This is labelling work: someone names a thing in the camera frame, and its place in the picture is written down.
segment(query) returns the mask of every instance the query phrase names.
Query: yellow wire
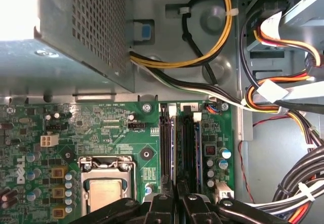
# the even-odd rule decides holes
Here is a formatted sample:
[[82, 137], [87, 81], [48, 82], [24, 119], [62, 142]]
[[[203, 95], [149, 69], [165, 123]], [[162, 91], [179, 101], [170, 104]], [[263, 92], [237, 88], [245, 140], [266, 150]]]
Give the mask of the yellow wire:
[[[230, 11], [232, 9], [231, 0], [225, 0], [225, 7], [226, 7], [226, 11]], [[209, 58], [212, 54], [216, 53], [225, 44], [225, 42], [229, 36], [231, 27], [232, 27], [232, 22], [233, 22], [233, 17], [231, 15], [228, 15], [226, 22], [225, 22], [224, 30], [223, 30], [219, 40], [214, 45], [214, 47], [207, 54], [205, 54], [203, 57], [188, 60], [188, 61], [171, 62], [171, 63], [154, 62], [154, 61], [136, 58], [134, 56], [131, 56], [131, 59], [139, 64], [142, 64], [146, 67], [151, 67], [151, 68], [179, 68], [179, 67], [184, 67], [187, 65], [201, 62], [202, 60]]]
[[[256, 38], [256, 40], [257, 40], [258, 42], [262, 43], [262, 40], [261, 40], [261, 38], [258, 36], [257, 31], [254, 30], [253, 33], [254, 33], [254, 37]], [[281, 43], [292, 44], [292, 45], [296, 45], [296, 46], [299, 46], [299, 47], [305, 47], [305, 48], [307, 48], [308, 50], [310, 50], [310, 51], [313, 53], [313, 55], [314, 55], [314, 57], [315, 57], [315, 61], [316, 61], [316, 66], [320, 66], [320, 65], [321, 65], [320, 55], [319, 55], [319, 53], [318, 53], [318, 50], [317, 50], [315, 47], [313, 47], [312, 45], [309, 45], [309, 44], [307, 44], [307, 43], [300, 42], [300, 41], [273, 39], [273, 38], [267, 36], [267, 35], [264, 34], [264, 33], [262, 33], [262, 34], [263, 34], [263, 36], [264, 36], [265, 38], [267, 38], [268, 40], [273, 41], [274, 43], [275, 43], [275, 42], [281, 42]]]

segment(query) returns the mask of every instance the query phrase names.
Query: mounting screw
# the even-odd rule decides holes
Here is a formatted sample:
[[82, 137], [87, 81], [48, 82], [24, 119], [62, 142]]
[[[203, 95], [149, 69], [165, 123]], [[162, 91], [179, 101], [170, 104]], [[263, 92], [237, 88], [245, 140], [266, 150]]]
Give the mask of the mounting screw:
[[125, 203], [126, 206], [132, 206], [134, 205], [134, 201], [133, 200], [129, 200]]
[[189, 198], [189, 200], [196, 200], [197, 196], [196, 195], [189, 195], [188, 198]]
[[230, 202], [229, 200], [225, 200], [225, 201], [223, 202], [223, 205], [225, 205], [225, 206], [232, 206], [233, 203]]
[[8, 108], [7, 108], [7, 113], [8, 113], [8, 114], [14, 114], [14, 113], [15, 113], [15, 109], [12, 108], [12, 107], [8, 107]]
[[85, 170], [89, 171], [89, 170], [91, 170], [91, 165], [87, 163], [87, 164], [85, 164], [85, 165], [83, 166], [83, 168], [84, 168]]
[[221, 109], [222, 109], [222, 111], [227, 111], [229, 109], [228, 103], [226, 103], [226, 102], [222, 103]]
[[146, 113], [149, 113], [152, 109], [152, 106], [148, 103], [144, 104], [143, 105], [143, 111], [146, 112]]
[[127, 163], [121, 163], [120, 168], [124, 171], [130, 171], [131, 170], [131, 166]]
[[45, 50], [37, 50], [35, 54], [38, 56], [44, 56], [49, 58], [57, 58], [59, 56], [57, 53], [52, 53]]

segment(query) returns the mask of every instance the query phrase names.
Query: wire bundle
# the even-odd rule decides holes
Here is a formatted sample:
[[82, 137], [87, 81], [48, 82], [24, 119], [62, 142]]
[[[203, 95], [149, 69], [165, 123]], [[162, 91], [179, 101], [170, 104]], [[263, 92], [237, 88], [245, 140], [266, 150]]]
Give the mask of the wire bundle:
[[[224, 0], [225, 1], [225, 10], [226, 12], [232, 9], [231, 0]], [[161, 62], [157, 60], [148, 59], [147, 57], [140, 56], [137, 53], [131, 52], [131, 59], [136, 62], [137, 64], [144, 65], [149, 68], [180, 68], [186, 67], [189, 65], [202, 65], [206, 61], [209, 62], [211, 58], [215, 58], [219, 51], [222, 49], [224, 44], [226, 43], [231, 27], [232, 27], [233, 17], [231, 15], [227, 15], [224, 30], [217, 41], [217, 43], [213, 46], [213, 48], [202, 57], [188, 60], [188, 61], [180, 61], [180, 62]]]

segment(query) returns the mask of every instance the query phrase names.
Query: white label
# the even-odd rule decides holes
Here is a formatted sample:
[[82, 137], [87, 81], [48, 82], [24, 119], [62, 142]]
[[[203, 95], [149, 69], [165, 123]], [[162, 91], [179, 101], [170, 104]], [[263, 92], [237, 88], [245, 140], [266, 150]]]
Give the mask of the white label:
[[283, 99], [289, 93], [271, 80], [266, 80], [257, 92], [271, 103]]
[[25, 184], [25, 157], [22, 156], [21, 158], [17, 159], [17, 184]]
[[[282, 12], [279, 12], [270, 18], [266, 19], [263, 21], [261, 24], [261, 31], [268, 37], [280, 40], [280, 35], [279, 35], [279, 23], [282, 17]], [[273, 46], [276, 47], [274, 44], [269, 44], [266, 42], [262, 42], [262, 44], [267, 45], [267, 46]]]

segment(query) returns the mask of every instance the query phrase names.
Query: white connector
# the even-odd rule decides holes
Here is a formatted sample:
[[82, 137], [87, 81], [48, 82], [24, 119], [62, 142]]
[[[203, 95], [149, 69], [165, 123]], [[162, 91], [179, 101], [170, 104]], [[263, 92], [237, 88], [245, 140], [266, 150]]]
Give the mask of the white connector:
[[225, 182], [217, 182], [215, 189], [215, 201], [219, 202], [226, 198], [234, 198], [234, 191], [231, 190]]
[[40, 137], [41, 147], [53, 147], [59, 144], [59, 134], [42, 135]]

